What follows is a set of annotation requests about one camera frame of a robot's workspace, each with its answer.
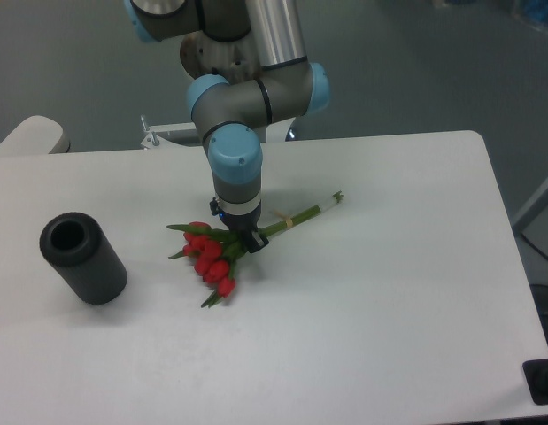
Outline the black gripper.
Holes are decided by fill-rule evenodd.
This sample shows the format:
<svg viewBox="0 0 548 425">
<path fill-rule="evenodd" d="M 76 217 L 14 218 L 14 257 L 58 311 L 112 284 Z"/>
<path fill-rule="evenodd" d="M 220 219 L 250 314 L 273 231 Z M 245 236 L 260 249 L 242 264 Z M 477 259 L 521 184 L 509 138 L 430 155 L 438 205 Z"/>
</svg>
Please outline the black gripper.
<svg viewBox="0 0 548 425">
<path fill-rule="evenodd" d="M 256 253 L 266 246 L 269 241 L 266 236 L 259 233 L 258 221 L 261 215 L 261 205 L 251 212 L 235 215 L 226 212 L 219 207 L 218 200 L 214 197 L 209 203 L 212 216 L 219 215 L 221 222 L 231 231 L 239 232 L 244 249 L 249 253 Z"/>
</svg>

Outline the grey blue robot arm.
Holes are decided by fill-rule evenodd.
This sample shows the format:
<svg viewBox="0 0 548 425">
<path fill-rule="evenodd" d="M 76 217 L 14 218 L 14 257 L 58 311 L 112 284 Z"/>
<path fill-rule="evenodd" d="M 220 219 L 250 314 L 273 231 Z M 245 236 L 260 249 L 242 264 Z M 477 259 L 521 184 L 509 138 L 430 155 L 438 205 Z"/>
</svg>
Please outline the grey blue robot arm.
<svg viewBox="0 0 548 425">
<path fill-rule="evenodd" d="M 259 128 L 316 113 L 330 101 L 322 65 L 307 57 L 294 1 L 126 1 L 145 43 L 181 35 L 197 47 L 201 75 L 187 90 L 191 121 L 212 170 L 212 215 L 248 252 L 267 246 L 259 230 L 263 154 Z"/>
</svg>

